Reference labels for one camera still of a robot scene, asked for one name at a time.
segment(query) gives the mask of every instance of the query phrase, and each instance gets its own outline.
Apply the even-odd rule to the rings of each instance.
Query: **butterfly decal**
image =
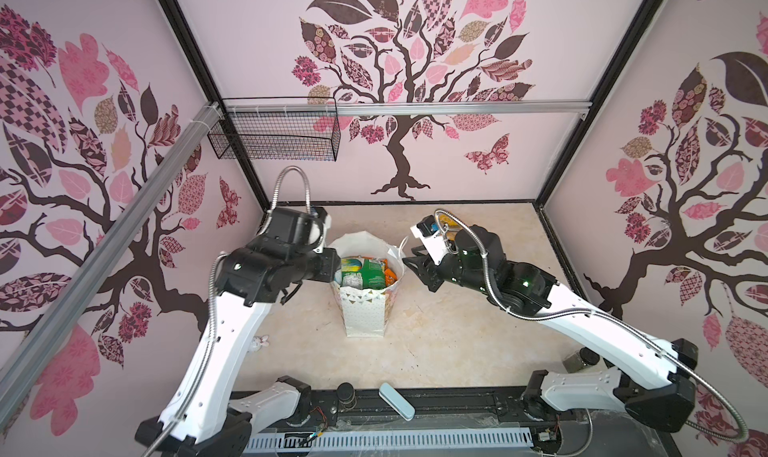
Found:
[[[219,187],[221,188],[221,196],[224,197],[224,209],[219,212],[219,218],[216,219],[216,229],[220,229],[226,224],[234,225],[238,221],[235,207],[242,198],[237,196],[234,190],[230,190],[229,183],[224,182],[221,177],[219,177]]]
[[[505,150],[507,145],[509,145],[509,134],[496,140],[496,143],[493,145],[490,152],[470,152],[469,154],[466,154],[465,157],[478,164],[478,169],[488,175],[488,169],[493,166],[494,161],[496,164],[509,164],[509,162],[507,162],[509,152]]]

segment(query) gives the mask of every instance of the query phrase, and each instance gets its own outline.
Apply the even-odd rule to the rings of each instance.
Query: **pink wall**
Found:
[[[768,452],[766,0],[669,0],[548,205],[590,297],[665,339],[742,412],[736,446],[690,428],[683,455]],[[733,432],[699,395],[694,420]]]
[[[155,0],[0,4],[5,363],[204,97]],[[140,453],[136,427],[162,410],[197,346],[210,262],[259,217],[239,167],[204,140],[2,431],[0,452]]]
[[[422,84],[425,101],[462,91],[463,100],[475,100],[485,89],[512,84],[518,85],[513,91],[516,97],[526,100],[588,99],[641,2],[340,0],[358,9],[350,10],[334,1],[180,3],[225,97],[327,91],[338,98],[349,93],[349,102],[384,103],[419,101],[416,89]],[[418,20],[426,22],[424,38],[405,32],[392,39],[381,36],[387,29],[395,32],[398,20],[413,22],[408,14],[414,8]],[[212,9],[222,11],[225,24],[210,17]],[[306,22],[303,29],[301,19]],[[320,26],[323,37],[316,36],[318,28],[313,25]],[[501,25],[501,33],[485,50],[485,35],[495,25]],[[371,29],[384,30],[375,32],[379,39],[373,40]],[[315,37],[321,48],[332,44],[323,57],[325,51],[313,54]],[[504,53],[515,39],[518,49]],[[441,42],[449,42],[442,46],[445,52],[433,52],[429,58],[429,49]],[[371,49],[368,56],[366,47]],[[489,59],[479,63],[480,58]],[[481,68],[497,62],[504,63]],[[419,75],[422,69],[427,71]],[[400,84],[405,91],[392,94]],[[359,121],[360,127],[372,126],[368,138],[362,138],[362,131],[360,136],[350,131],[358,123],[342,120],[337,162],[301,163],[312,181],[312,195],[319,200],[357,201],[534,198],[574,122],[573,114],[496,115],[498,121],[488,118],[477,124],[462,122],[465,116],[433,118],[398,119],[399,132],[391,135],[386,133],[387,116]],[[424,122],[431,132],[414,133]],[[274,181],[292,163],[255,161],[264,182]],[[289,200],[300,196],[298,186],[284,193]]]

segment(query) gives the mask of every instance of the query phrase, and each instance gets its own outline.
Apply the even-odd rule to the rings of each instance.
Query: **wallpaper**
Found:
[[[0,103],[5,363],[204,98],[155,0],[109,12],[99,0],[4,0]],[[205,327],[210,262],[259,216],[236,163],[204,140],[2,429],[2,452],[139,453],[135,429],[167,403]]]
[[[750,427],[738,445],[686,428],[683,455],[768,455],[765,12],[670,0],[548,206],[600,308],[694,342]],[[692,419],[736,431],[701,387]]]
[[[180,2],[225,97],[384,104],[588,99],[640,0]],[[576,117],[343,116],[337,161],[301,164],[319,200],[533,198]],[[266,182],[292,163],[254,162]]]

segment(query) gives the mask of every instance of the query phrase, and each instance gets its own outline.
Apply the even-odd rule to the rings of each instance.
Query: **cable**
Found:
[[[202,381],[203,375],[205,375],[205,371],[208,368],[210,356],[214,351],[214,344],[216,343],[216,274],[219,270],[219,263],[228,255],[229,254],[225,252],[220,253],[216,259],[214,259],[214,265],[210,268],[210,275],[208,277],[208,342],[205,344],[205,352],[200,361],[200,367],[198,367],[197,373],[192,380],[192,385],[184,396],[184,400],[181,402],[178,410],[174,416],[170,418],[170,421],[166,423],[163,432],[160,433],[154,442],[147,447],[147,450],[141,454],[141,457],[149,457],[152,455],[152,452],[154,452],[166,437],[170,435],[174,430],[174,427],[176,427],[176,424],[184,418],[184,414],[187,412],[187,407],[189,407],[198,387],[200,387],[200,381]]]
[[[544,452],[539,452],[539,454],[542,457],[576,457],[577,455],[581,455],[584,453],[585,450],[587,450],[587,447],[592,443],[592,436],[594,434],[594,425],[592,424],[592,416],[589,414],[589,411],[585,411],[587,413],[587,423],[589,424],[589,429],[587,431],[587,442],[585,442],[579,450],[575,450],[573,452],[569,452],[567,454],[559,454],[557,452],[553,454],[547,454]]]
[[[728,412],[734,417],[734,420],[736,421],[736,424],[739,427],[739,433],[736,435],[724,435],[721,433],[716,433],[690,420],[686,421],[686,425],[693,427],[694,429],[698,430],[701,433],[712,435],[713,437],[726,442],[744,443],[747,441],[747,439],[749,438],[749,428],[747,427],[746,422],[744,422],[744,418],[742,418],[741,414],[739,414],[739,412],[728,401],[728,399],[726,399],[725,396],[721,394],[720,391],[718,391],[713,385],[711,385],[706,380],[704,380],[703,377],[696,374],[693,371],[693,369],[683,364],[680,360],[677,359],[677,357],[674,357],[668,354],[666,350],[659,347],[653,340],[649,339],[644,333],[632,327],[631,325],[601,310],[595,311],[595,310],[584,309],[584,308],[566,309],[566,310],[560,310],[558,312],[544,314],[542,316],[529,317],[529,316],[524,316],[522,314],[516,313],[515,311],[511,310],[509,307],[504,307],[497,297],[497,293],[501,293],[501,292],[498,290],[498,287],[494,279],[491,278],[491,271],[488,269],[488,251],[485,250],[485,245],[483,245],[483,242],[480,241],[480,238],[477,236],[477,234],[473,232],[472,229],[470,229],[466,223],[462,222],[461,219],[456,217],[454,214],[448,212],[445,209],[436,209],[434,212],[435,221],[437,222],[437,227],[440,233],[443,235],[444,239],[447,238],[447,235],[446,235],[447,229],[443,228],[443,225],[440,224],[440,220],[439,220],[440,215],[445,215],[449,219],[455,221],[459,226],[461,226],[462,229],[464,229],[469,234],[469,236],[477,244],[478,249],[480,250],[480,257],[482,258],[482,271],[483,271],[483,276],[485,278],[485,286],[488,289],[488,295],[491,298],[493,298],[494,302],[496,302],[496,305],[498,305],[500,309],[504,310],[506,313],[508,313],[513,317],[517,317],[518,319],[521,319],[521,320],[528,320],[529,322],[542,322],[544,320],[551,320],[551,319],[556,319],[558,317],[567,317],[572,315],[590,315],[590,316],[594,315],[602,319],[610,320],[613,324],[621,327],[622,329],[628,331],[629,333],[637,337],[646,346],[653,349],[656,353],[658,353],[660,356],[667,359],[669,362],[673,363],[675,366],[677,366],[678,369],[682,369],[684,372],[690,375],[690,377],[693,380],[697,381],[698,383],[703,385],[707,390],[709,390],[712,393],[712,395],[714,395],[718,400],[720,400],[723,406],[726,409],[728,409]]]
[[[306,177],[306,174],[304,174],[304,170],[301,170],[298,166],[289,165],[280,172],[280,175],[277,176],[277,180],[275,181],[275,191],[272,194],[272,206],[266,212],[266,220],[264,220],[264,225],[261,226],[261,229],[256,235],[261,235],[262,233],[266,232],[266,229],[269,228],[270,222],[272,222],[272,211],[277,208],[277,197],[280,195],[280,186],[283,184],[283,179],[285,178],[286,174],[292,170],[301,174],[301,178],[304,180],[304,202],[306,204],[306,212],[312,213],[312,208],[310,205],[310,180]]]

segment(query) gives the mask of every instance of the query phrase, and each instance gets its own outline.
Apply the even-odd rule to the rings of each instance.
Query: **wire basket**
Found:
[[[236,158],[230,138],[239,138],[250,159],[336,160],[341,129],[332,97],[226,99],[228,119],[208,134],[220,159]],[[234,125],[234,131],[225,129]]]

